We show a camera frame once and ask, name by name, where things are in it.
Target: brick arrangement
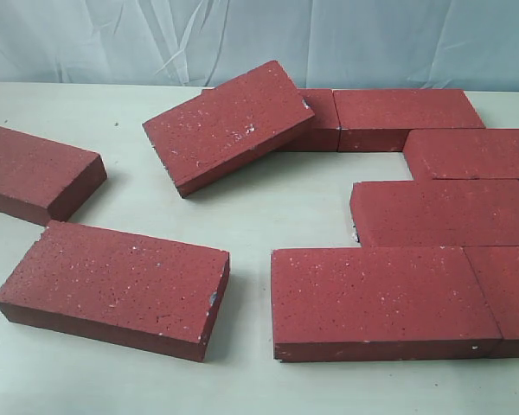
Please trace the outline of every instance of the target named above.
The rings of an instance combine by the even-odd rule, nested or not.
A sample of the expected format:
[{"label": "brick arrangement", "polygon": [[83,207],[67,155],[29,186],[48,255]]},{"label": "brick arrangement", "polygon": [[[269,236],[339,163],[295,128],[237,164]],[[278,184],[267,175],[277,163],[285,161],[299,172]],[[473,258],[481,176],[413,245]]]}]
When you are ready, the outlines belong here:
[{"label": "brick arrangement", "polygon": [[[463,91],[298,90],[272,61],[143,127],[181,197],[272,150],[404,152],[413,181],[354,184],[361,248],[272,253],[276,359],[519,357],[519,130]],[[0,128],[0,211],[50,221],[0,310],[202,361],[228,252],[55,221],[105,179],[96,153]]]}]

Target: white table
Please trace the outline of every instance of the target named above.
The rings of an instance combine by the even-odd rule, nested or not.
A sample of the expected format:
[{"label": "white table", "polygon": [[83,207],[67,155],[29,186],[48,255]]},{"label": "white table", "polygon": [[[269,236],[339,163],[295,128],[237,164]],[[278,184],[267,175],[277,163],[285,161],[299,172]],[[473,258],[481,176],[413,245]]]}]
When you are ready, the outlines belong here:
[{"label": "white table", "polygon": [[[183,200],[141,123],[199,92],[0,83],[0,125],[103,156],[109,179],[73,221],[215,246],[232,259],[204,364],[23,327],[0,314],[0,415],[519,413],[519,359],[272,359],[270,251],[354,246],[352,183],[411,176],[396,153],[278,153]],[[519,93],[469,97],[489,127],[519,127]],[[41,231],[0,214],[0,285]]]}]

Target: clay brick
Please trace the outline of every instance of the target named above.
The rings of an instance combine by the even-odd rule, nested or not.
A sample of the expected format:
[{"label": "clay brick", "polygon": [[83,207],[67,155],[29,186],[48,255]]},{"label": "clay brick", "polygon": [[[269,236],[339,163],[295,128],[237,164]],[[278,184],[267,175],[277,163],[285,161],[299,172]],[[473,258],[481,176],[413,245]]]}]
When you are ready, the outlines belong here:
[{"label": "clay brick", "polygon": [[519,130],[415,130],[404,156],[415,180],[519,180]]},{"label": "clay brick", "polygon": [[519,246],[519,182],[355,183],[362,246]]},{"label": "clay brick", "polygon": [[202,361],[228,252],[51,221],[0,288],[18,322]]},{"label": "clay brick", "polygon": [[97,153],[0,127],[0,212],[67,220],[105,179]]},{"label": "clay brick", "polygon": [[338,151],[340,121],[330,89],[300,89],[305,102],[315,112],[311,129],[278,151]]},{"label": "clay brick", "polygon": [[473,247],[465,253],[503,336],[490,357],[519,357],[519,246]]},{"label": "clay brick", "polygon": [[484,128],[459,89],[335,91],[339,151],[402,151],[410,130]]},{"label": "clay brick", "polygon": [[313,111],[271,61],[144,123],[182,197],[290,142]]},{"label": "clay brick", "polygon": [[278,250],[271,279],[282,361],[477,358],[501,338],[462,248]]}]

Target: red brick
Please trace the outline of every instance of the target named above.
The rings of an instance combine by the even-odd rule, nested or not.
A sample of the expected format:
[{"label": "red brick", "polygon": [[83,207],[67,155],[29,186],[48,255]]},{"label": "red brick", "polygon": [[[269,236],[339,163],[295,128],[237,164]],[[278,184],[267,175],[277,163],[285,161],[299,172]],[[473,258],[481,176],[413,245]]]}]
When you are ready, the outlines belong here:
[{"label": "red brick", "polygon": [[97,153],[0,127],[0,212],[67,220],[105,179]]},{"label": "red brick", "polygon": [[305,102],[315,112],[311,129],[278,151],[338,151],[340,121],[331,89],[300,89]]},{"label": "red brick", "polygon": [[519,130],[415,130],[404,156],[416,180],[519,179]]},{"label": "red brick", "polygon": [[51,221],[0,289],[11,322],[202,361],[229,254]]},{"label": "red brick", "polygon": [[355,183],[362,246],[519,246],[519,182]]},{"label": "red brick", "polygon": [[466,248],[502,332],[491,357],[519,357],[519,246]]},{"label": "red brick", "polygon": [[182,197],[307,131],[313,111],[271,61],[144,123]]},{"label": "red brick", "polygon": [[459,89],[340,90],[335,102],[339,151],[402,151],[419,128],[484,128]]},{"label": "red brick", "polygon": [[462,248],[285,249],[271,279],[282,361],[476,358],[501,338]]}]

